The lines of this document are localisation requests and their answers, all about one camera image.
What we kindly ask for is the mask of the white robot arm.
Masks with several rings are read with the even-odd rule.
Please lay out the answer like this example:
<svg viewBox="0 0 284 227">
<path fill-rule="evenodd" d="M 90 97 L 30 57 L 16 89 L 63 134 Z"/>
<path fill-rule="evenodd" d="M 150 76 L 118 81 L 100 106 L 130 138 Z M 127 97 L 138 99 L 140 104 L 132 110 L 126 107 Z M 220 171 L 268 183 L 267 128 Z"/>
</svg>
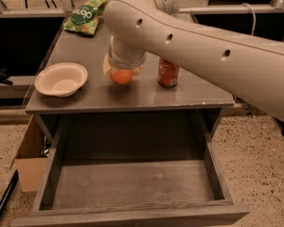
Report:
<svg viewBox="0 0 284 227">
<path fill-rule="evenodd" d="M 186 22 L 172 0 L 111 0 L 109 62 L 131 70 L 148 52 L 284 122 L 284 43 Z"/>
</svg>

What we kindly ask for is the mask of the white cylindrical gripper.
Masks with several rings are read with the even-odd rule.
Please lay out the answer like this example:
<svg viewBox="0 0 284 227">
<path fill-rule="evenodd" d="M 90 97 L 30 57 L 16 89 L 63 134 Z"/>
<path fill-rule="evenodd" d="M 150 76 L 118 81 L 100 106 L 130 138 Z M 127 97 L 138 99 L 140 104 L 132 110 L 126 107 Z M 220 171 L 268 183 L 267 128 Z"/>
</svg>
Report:
<svg viewBox="0 0 284 227">
<path fill-rule="evenodd" d="M 124 44 L 118 38 L 112 36 L 108 47 L 108 55 L 105 55 L 103 59 L 103 75 L 109 79 L 113 72 L 113 65 L 118 69 L 133 70 L 133 74 L 138 76 L 142 70 L 140 65 L 145 60 L 146 52 L 144 50 Z"/>
</svg>

